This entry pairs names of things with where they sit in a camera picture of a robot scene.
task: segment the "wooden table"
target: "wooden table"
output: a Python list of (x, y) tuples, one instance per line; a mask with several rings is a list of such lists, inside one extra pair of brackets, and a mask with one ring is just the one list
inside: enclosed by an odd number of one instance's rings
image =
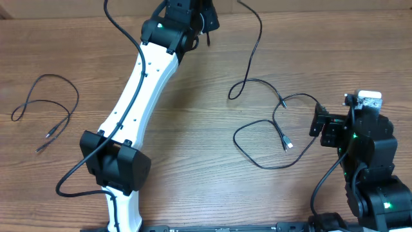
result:
[[(379, 90), (382, 114), (395, 125), (399, 146), (395, 174), (412, 187), (412, 11), (261, 14), (264, 31), (250, 77), (272, 83), (283, 96), (314, 95), (333, 113), (346, 113), (344, 93)], [(117, 21), (136, 38), (146, 18)], [(278, 99), (259, 83), (248, 83), (235, 101), (229, 88), (242, 79), (258, 36), (252, 14), (221, 15), (212, 46), (183, 59), (153, 112), (143, 152), (153, 165), (140, 192), (146, 224), (206, 226), (273, 224), (306, 220), (315, 185), (337, 160), (317, 141), (291, 168), (255, 167), (232, 142), (234, 131), (269, 119)], [(81, 158), (84, 130), (96, 131), (117, 102), (133, 69), (136, 49), (106, 18), (0, 21), (0, 231), (78, 231), (104, 226), (104, 196), (67, 199), (57, 181)], [(24, 102), (37, 76), (63, 75), (77, 86), (80, 104), (67, 130), (42, 153), (48, 130), (65, 113), (33, 104), (24, 119), (10, 114)], [(71, 108), (75, 92), (60, 80), (44, 80), (32, 99)], [(277, 121), (294, 147), (285, 153), (276, 131), (258, 124), (239, 142), (259, 162), (287, 164), (310, 142), (314, 102), (297, 98), (279, 109)], [(63, 191), (98, 189), (86, 167)], [(319, 212), (337, 211), (354, 220), (346, 203), (342, 169), (337, 168), (316, 201)]]

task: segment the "usb connector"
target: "usb connector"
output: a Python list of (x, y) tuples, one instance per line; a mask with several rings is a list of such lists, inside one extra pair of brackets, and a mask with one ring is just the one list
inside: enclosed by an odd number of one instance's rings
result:
[(288, 148), (294, 147), (294, 145), (292, 144), (292, 142), (290, 142), (290, 139), (286, 135), (283, 135), (282, 139), (283, 139), (283, 142), (285, 142), (285, 144), (288, 146)]

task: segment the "wooden surface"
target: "wooden surface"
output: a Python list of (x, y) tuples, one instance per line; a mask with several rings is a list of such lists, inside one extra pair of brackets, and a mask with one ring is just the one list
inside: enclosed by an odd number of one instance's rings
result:
[[(346, 113), (343, 93), (380, 90), (382, 114), (395, 125), (395, 174), (412, 187), (412, 11), (261, 14), (264, 32), (250, 77), (271, 82), (283, 96), (314, 95), (330, 112)], [(119, 17), (136, 38), (145, 18)], [(169, 81), (145, 134), (143, 152), (152, 159), (140, 193), (147, 224), (206, 226), (272, 224), (306, 220), (310, 195), (337, 160), (317, 141), (295, 165), (268, 171), (252, 165), (233, 145), (234, 131), (269, 119), (278, 99), (266, 86), (248, 83), (243, 95), (227, 100), (243, 78), (258, 35), (252, 14), (224, 15), (201, 38)], [(105, 18), (0, 21), (0, 231), (78, 231), (103, 226), (104, 196), (75, 199), (55, 194), (57, 181), (81, 158), (84, 130), (96, 131), (116, 104), (135, 64), (136, 49)], [(48, 130), (64, 112), (34, 104), (24, 119), (10, 121), (42, 73), (61, 74), (78, 87), (80, 104), (70, 126), (42, 153)], [(75, 92), (58, 80), (44, 80), (32, 99), (72, 107)], [(314, 113), (310, 99), (288, 101), (277, 121), (294, 147), (285, 153), (268, 124), (239, 134), (239, 143), (260, 163), (286, 164), (310, 142)], [(63, 186), (66, 192), (98, 189), (86, 167)], [(319, 192), (319, 212), (337, 211), (353, 220), (346, 204), (342, 169)]]
[[(161, 0), (110, 0), (115, 16), (151, 15)], [(407, 10), (412, 0), (244, 0), (257, 12), (327, 10)], [(219, 14), (245, 13), (237, 0), (215, 0)], [(103, 0), (0, 0), (7, 19), (44, 19), (104, 16)]]

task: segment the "led light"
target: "led light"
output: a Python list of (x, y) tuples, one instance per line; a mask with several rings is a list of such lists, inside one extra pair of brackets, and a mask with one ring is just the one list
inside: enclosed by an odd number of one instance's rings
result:
[(392, 205), (391, 205), (390, 202), (385, 202), (384, 207), (385, 207), (385, 209), (389, 209), (389, 208), (392, 208)]

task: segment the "green light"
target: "green light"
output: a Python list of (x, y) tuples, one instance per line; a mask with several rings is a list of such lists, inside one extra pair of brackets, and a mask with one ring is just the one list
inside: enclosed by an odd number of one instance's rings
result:
[(391, 205), (390, 202), (385, 202), (384, 207), (385, 207), (385, 209), (390, 209), (390, 208), (392, 208), (392, 205)]

